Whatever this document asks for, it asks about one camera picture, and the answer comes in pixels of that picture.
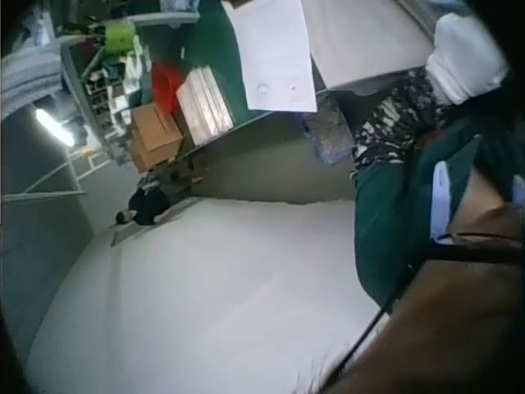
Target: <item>cardboard box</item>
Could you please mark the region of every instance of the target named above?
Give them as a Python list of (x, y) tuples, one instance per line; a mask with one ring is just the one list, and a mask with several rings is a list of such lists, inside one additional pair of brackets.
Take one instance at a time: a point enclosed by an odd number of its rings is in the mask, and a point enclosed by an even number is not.
[(182, 134), (173, 118), (165, 116), (157, 104), (133, 108), (131, 118), (130, 151), (139, 172), (177, 155)]

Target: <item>white glove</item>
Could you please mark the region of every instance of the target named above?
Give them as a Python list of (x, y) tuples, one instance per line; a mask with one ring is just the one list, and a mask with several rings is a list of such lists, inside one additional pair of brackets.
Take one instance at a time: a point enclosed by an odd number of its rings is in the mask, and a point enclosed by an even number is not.
[(507, 70), (497, 44), (474, 16), (446, 14), (437, 21), (427, 73), (452, 103), (499, 88)]

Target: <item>black shirt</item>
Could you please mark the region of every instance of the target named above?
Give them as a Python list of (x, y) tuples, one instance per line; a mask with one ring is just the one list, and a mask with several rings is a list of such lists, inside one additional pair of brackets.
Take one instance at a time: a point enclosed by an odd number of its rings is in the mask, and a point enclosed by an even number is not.
[(137, 189), (128, 203), (129, 210), (137, 211), (133, 220), (139, 226), (153, 226), (155, 217), (166, 212), (170, 206), (170, 200), (158, 187), (154, 187), (148, 193)]

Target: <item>white sheet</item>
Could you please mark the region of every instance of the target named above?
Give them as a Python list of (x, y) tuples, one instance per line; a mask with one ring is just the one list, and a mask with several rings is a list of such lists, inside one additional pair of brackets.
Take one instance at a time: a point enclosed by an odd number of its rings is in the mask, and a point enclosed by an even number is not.
[(316, 112), (312, 61), (301, 0), (222, 2), (239, 45), (249, 109)]

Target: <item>fluorescent light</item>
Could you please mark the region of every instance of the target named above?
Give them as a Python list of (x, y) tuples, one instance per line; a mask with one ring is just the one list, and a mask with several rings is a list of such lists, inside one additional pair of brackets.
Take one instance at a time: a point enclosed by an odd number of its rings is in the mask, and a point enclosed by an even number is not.
[(60, 140), (64, 145), (70, 147), (75, 145), (73, 135), (69, 131), (64, 130), (64, 128), (43, 109), (39, 108), (36, 110), (36, 120), (39, 121), (53, 137)]

